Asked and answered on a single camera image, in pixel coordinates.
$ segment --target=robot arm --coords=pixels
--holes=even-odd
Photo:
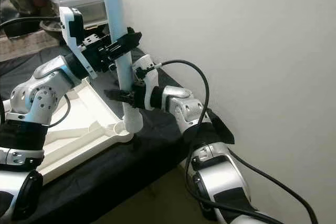
[[[11,92],[12,109],[0,125],[0,224],[25,219],[36,209],[43,178],[35,169],[43,161],[45,135],[61,97],[83,78],[107,71],[115,59],[139,44],[141,33],[130,31],[114,43],[109,35],[91,35],[77,46],[77,34],[70,35],[82,27],[82,19],[74,19],[77,13],[66,8],[61,15],[64,30],[70,31],[67,44],[76,46],[71,48],[74,53],[41,65]]]
[[[202,198],[228,206],[256,211],[250,203],[246,182],[231,157],[225,143],[220,139],[212,122],[205,114],[201,128],[198,121],[203,110],[202,103],[188,89],[158,85],[158,71],[154,63],[145,55],[132,66],[138,78],[132,92],[121,90],[106,91],[106,95],[132,106],[146,110],[161,109],[175,116],[178,128],[185,141],[193,142],[192,168],[195,171],[193,182]],[[249,216],[212,208],[200,203],[205,218],[219,223],[261,224],[265,223]]]

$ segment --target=plastic container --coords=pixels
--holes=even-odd
[[[83,15],[84,28],[99,26],[107,23],[104,0],[50,0],[55,13],[59,7],[75,7]]]

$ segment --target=black cable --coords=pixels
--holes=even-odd
[[[6,22],[3,22],[0,24],[0,30],[3,29],[5,26],[14,24],[14,23],[21,23],[21,22],[31,22],[31,21],[42,21],[42,20],[47,20],[47,21],[60,21],[60,17],[23,17],[23,18],[15,18],[8,20]]]
[[[209,104],[209,96],[210,96],[210,90],[209,90],[209,84],[208,84],[208,81],[205,77],[205,75],[203,74],[203,72],[201,71],[201,69],[196,66],[195,64],[189,62],[189,61],[186,61],[186,60],[169,60],[169,61],[165,61],[163,63],[161,63],[161,66],[164,66],[164,65],[168,65],[168,64],[172,64],[172,63],[182,63],[182,64],[186,64],[190,67],[192,67],[193,69],[195,69],[199,75],[202,77],[203,79],[203,82],[204,82],[204,86],[205,86],[205,101],[204,101],[204,106],[203,106],[203,110],[201,112],[201,116],[199,117],[199,121],[197,123],[197,127],[200,127],[202,121],[203,121],[203,118],[205,116],[205,113],[206,113],[206,110],[207,110],[207,107],[208,107],[208,104]],[[247,216],[251,216],[255,219],[258,219],[258,220],[261,220],[261,221],[265,221],[266,223],[268,224],[283,224],[282,222],[272,218],[272,217],[269,217],[267,215],[263,215],[261,213],[258,213],[258,212],[252,212],[252,211],[248,211],[248,210],[243,210],[243,209],[239,209],[239,208],[235,208],[235,207],[230,207],[230,206],[227,206],[227,205],[224,205],[224,204],[220,204],[220,203],[217,203],[217,202],[213,202],[213,201],[210,201],[210,200],[207,200],[205,198],[202,198],[200,197],[197,193],[193,192],[193,190],[190,188],[190,185],[189,185],[189,182],[188,182],[188,170],[189,170],[189,164],[190,164],[190,161],[191,161],[191,156],[193,154],[193,145],[192,145],[192,142],[190,142],[190,147],[189,147],[189,152],[188,152],[188,156],[187,156],[187,159],[186,159],[186,168],[185,168],[185,172],[184,172],[184,181],[185,181],[185,187],[187,189],[187,191],[198,201],[204,203],[204,204],[207,204],[213,208],[218,208],[218,209],[222,209],[222,210],[225,210],[225,211],[230,211],[230,212],[236,212],[238,214],[242,214],[242,215],[247,215]]]
[[[67,100],[67,104],[68,104],[67,112],[65,112],[64,116],[62,116],[62,118],[60,120],[58,120],[56,123],[53,123],[53,124],[49,125],[48,128],[56,126],[57,124],[61,123],[68,116],[68,114],[70,112],[70,109],[71,109],[71,103],[70,103],[70,100],[69,100],[67,94],[64,95],[64,98],[65,98],[65,100]]]
[[[260,174],[261,176],[267,178],[268,180],[272,181],[274,184],[278,185],[279,187],[281,187],[283,190],[285,190],[286,192],[288,192],[291,196],[293,196],[295,199],[297,199],[301,204],[303,204],[303,206],[306,208],[311,223],[312,224],[318,224],[317,221],[317,217],[314,213],[314,210],[312,209],[312,207],[309,205],[308,202],[305,201],[305,199],[303,199],[300,195],[298,195],[296,192],[294,192],[292,189],[290,189],[289,187],[287,187],[286,185],[284,185],[283,183],[281,183],[280,181],[276,180],[275,178],[271,177],[270,175],[268,175],[267,173],[264,173],[263,171],[259,170],[258,168],[255,168],[253,165],[249,164],[248,162],[244,161],[243,159],[241,159],[237,154],[235,154],[232,150],[230,150],[231,155],[237,159],[240,163],[242,163],[243,165],[245,165],[246,167],[248,167],[249,169],[253,170],[254,172]]]
[[[1,99],[1,95],[0,95],[0,124],[5,123],[5,106],[4,106],[4,102]]]

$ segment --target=white plastic tray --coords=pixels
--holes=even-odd
[[[45,158],[37,167],[44,185],[107,147],[128,142],[133,137],[86,80],[67,95],[71,102],[70,113],[48,130],[43,147]],[[8,112],[9,100],[4,105]],[[51,123],[57,122],[66,111],[67,102],[62,98]]]

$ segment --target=floor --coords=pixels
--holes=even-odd
[[[210,224],[198,203],[184,188],[182,170],[176,168],[114,208],[92,224]]]

